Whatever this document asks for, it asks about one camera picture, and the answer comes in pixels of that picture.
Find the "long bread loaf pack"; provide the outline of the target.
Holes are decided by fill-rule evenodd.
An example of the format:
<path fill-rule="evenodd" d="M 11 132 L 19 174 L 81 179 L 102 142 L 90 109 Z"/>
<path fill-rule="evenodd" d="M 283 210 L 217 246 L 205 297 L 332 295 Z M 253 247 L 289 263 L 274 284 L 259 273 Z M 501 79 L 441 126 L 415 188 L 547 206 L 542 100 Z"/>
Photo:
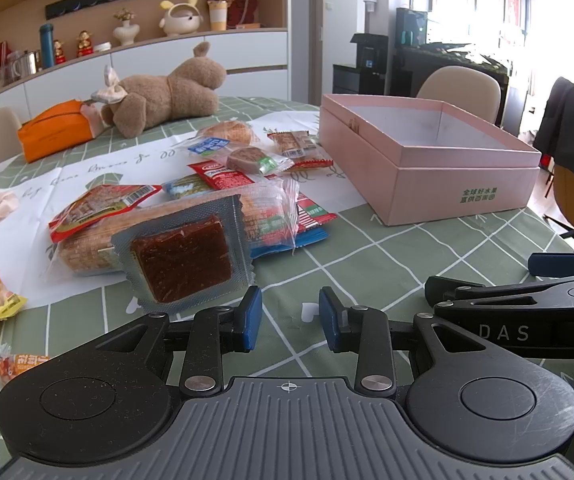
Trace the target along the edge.
<path fill-rule="evenodd" d="M 119 270 L 118 257 L 113 251 L 111 237 L 138 223 L 157 219 L 173 212 L 188 209 L 180 200 L 150 207 L 137 207 L 126 214 L 101 220 L 57 244 L 55 256 L 71 272 L 94 275 Z"/>

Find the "brown plush rabbit toy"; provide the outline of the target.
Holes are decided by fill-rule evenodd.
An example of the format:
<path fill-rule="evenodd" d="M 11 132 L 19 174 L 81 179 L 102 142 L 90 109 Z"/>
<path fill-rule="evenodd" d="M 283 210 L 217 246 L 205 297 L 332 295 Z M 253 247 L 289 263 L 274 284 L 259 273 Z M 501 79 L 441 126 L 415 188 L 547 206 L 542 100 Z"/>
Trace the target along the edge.
<path fill-rule="evenodd" d="M 227 73 L 208 57 L 202 41 L 188 58 L 166 76 L 133 75 L 121 79 L 113 67 L 104 71 L 104 88 L 92 94 L 102 105 L 102 120 L 133 139 L 170 120 L 210 116 L 218 110 L 216 90 Z"/>

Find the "beige dining chair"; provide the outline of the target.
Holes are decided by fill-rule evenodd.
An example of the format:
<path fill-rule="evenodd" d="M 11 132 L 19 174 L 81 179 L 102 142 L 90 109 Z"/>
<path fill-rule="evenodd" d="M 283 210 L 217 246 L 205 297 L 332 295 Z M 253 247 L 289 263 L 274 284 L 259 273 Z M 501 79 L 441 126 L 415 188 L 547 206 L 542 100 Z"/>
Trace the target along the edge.
<path fill-rule="evenodd" d="M 445 66 L 432 73 L 417 98 L 450 103 L 487 122 L 500 111 L 500 85 L 485 73 L 462 66 Z"/>

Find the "white printed table runner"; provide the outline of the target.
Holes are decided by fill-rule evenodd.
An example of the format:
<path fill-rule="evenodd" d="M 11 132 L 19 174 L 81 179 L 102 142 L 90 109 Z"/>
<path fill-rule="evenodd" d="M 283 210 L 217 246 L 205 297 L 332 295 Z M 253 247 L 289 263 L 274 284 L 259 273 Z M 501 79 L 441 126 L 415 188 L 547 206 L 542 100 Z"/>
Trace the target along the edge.
<path fill-rule="evenodd" d="M 72 150 L 28 164 L 17 157 L 0 169 L 0 192 L 18 208 L 0 222 L 0 278 L 32 306 L 99 287 L 121 273 L 111 239 L 132 223 L 202 200 L 189 191 L 202 156 L 188 146 L 202 130 L 221 124 L 252 131 L 263 150 L 274 131 L 316 133 L 314 110 L 228 113 L 181 120 L 136 139 L 114 130 Z"/>

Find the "blue seaweed snack bag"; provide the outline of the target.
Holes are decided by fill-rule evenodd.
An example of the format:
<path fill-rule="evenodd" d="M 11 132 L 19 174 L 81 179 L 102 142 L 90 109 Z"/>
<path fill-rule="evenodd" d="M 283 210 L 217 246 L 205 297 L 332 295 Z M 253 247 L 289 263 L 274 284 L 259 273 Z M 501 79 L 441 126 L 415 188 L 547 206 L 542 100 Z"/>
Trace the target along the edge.
<path fill-rule="evenodd" d="M 214 190 L 195 174 L 166 182 L 163 189 L 187 206 L 238 195 L 252 259 L 290 252 L 328 237 L 322 224 L 304 208 L 299 183 L 289 178 Z"/>

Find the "small orange candy packet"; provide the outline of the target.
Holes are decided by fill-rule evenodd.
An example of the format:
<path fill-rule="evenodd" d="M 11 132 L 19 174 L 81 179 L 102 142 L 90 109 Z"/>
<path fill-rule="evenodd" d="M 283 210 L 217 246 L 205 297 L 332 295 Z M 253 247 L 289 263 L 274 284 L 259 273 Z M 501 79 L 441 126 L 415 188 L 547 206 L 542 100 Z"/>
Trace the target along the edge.
<path fill-rule="evenodd" d="M 9 344 L 0 346 L 0 390 L 10 380 L 37 365 L 48 362 L 48 356 L 38 356 L 31 353 L 14 353 Z"/>

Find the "red striped snack packet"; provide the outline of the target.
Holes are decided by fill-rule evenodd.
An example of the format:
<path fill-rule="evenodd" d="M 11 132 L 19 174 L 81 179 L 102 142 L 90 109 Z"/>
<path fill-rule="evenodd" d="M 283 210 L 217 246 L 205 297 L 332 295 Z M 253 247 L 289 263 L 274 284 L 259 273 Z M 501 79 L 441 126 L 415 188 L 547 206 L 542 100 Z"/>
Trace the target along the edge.
<path fill-rule="evenodd" d="M 240 186 L 253 183 L 252 177 L 248 177 L 239 170 L 226 168 L 214 160 L 193 162 L 188 167 L 194 170 L 195 174 L 214 191 L 240 188 Z M 326 211 L 302 192 L 299 192 L 296 198 L 296 210 L 298 211 L 298 234 L 317 229 L 337 218 L 336 214 Z"/>

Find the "pink cardboard box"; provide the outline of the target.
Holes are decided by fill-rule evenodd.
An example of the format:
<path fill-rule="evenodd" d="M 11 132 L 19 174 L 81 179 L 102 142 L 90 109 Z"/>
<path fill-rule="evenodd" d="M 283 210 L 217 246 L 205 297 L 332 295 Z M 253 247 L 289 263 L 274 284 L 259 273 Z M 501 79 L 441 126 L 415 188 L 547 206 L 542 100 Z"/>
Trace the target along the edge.
<path fill-rule="evenodd" d="M 540 154 L 450 103 L 326 94 L 324 150 L 387 226 L 526 206 Z"/>

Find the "black water dispenser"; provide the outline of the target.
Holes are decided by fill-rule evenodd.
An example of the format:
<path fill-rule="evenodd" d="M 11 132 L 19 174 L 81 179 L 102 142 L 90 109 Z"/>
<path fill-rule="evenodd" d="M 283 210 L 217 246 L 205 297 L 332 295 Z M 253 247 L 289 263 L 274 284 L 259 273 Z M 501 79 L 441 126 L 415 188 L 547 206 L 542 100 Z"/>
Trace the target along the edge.
<path fill-rule="evenodd" d="M 389 38 L 357 32 L 351 44 L 356 45 L 354 66 L 334 64 L 332 92 L 337 94 L 371 94 L 383 96 L 386 86 Z"/>

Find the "white flower vase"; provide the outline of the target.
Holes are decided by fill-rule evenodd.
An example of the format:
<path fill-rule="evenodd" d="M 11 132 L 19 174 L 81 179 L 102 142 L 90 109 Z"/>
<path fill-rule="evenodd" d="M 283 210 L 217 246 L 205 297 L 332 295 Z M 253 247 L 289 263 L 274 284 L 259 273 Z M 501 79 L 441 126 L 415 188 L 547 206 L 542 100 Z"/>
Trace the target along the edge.
<path fill-rule="evenodd" d="M 140 32 L 140 26 L 133 22 L 135 13 L 125 8 L 119 10 L 113 17 L 120 22 L 113 29 L 112 36 L 119 41 L 121 47 L 131 46 Z"/>

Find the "small cake clear blue pack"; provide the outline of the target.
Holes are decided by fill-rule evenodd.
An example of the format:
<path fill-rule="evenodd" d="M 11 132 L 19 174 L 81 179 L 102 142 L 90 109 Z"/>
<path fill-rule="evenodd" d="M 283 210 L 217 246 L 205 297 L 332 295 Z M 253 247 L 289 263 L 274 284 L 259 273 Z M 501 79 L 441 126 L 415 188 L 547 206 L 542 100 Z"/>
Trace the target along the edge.
<path fill-rule="evenodd" d="M 280 174 L 293 167 L 289 157 L 265 151 L 255 145 L 244 144 L 228 139 L 205 136 L 187 142 L 186 148 L 192 154 L 214 160 L 228 169 L 245 174 Z"/>

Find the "biscuit pack red ends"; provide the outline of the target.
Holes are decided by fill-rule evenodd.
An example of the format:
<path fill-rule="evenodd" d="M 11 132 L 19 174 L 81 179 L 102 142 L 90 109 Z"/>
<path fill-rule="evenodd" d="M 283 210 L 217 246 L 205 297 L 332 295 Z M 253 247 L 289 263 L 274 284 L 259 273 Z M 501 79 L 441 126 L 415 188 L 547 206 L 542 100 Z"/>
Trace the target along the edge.
<path fill-rule="evenodd" d="M 325 168 L 334 164 L 316 137 L 306 130 L 276 131 L 267 136 L 278 153 L 293 162 L 291 170 Z"/>

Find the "orange tissue pouch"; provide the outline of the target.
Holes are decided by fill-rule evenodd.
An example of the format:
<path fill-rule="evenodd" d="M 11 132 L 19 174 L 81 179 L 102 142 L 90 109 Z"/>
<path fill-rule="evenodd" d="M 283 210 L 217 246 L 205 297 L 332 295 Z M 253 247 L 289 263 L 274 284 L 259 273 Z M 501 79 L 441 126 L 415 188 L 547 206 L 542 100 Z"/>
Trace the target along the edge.
<path fill-rule="evenodd" d="M 18 139 L 25 161 L 36 162 L 93 140 L 103 131 L 104 122 L 96 107 L 70 100 L 26 122 L 18 131 Z"/>

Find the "red meat snack bag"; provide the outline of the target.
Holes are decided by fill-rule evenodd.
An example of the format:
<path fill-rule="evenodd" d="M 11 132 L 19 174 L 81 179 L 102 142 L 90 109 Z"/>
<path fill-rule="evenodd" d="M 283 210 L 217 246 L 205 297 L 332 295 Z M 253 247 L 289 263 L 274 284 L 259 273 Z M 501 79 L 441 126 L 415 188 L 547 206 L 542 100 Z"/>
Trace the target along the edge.
<path fill-rule="evenodd" d="M 162 190 L 151 184 L 100 184 L 94 186 L 56 214 L 48 223 L 53 243 L 60 243 L 104 218 L 126 214 Z"/>

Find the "round bread bun pack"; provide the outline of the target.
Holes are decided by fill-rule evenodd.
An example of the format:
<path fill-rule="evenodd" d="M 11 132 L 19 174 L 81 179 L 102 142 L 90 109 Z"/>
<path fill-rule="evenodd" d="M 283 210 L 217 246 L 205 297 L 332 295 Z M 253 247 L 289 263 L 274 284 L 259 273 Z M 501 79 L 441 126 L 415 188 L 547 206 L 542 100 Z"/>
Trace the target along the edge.
<path fill-rule="evenodd" d="M 226 120 L 218 124 L 200 129 L 196 135 L 187 140 L 184 145 L 192 150 L 207 151 L 227 148 L 228 146 L 250 145 L 258 138 L 246 122 Z"/>

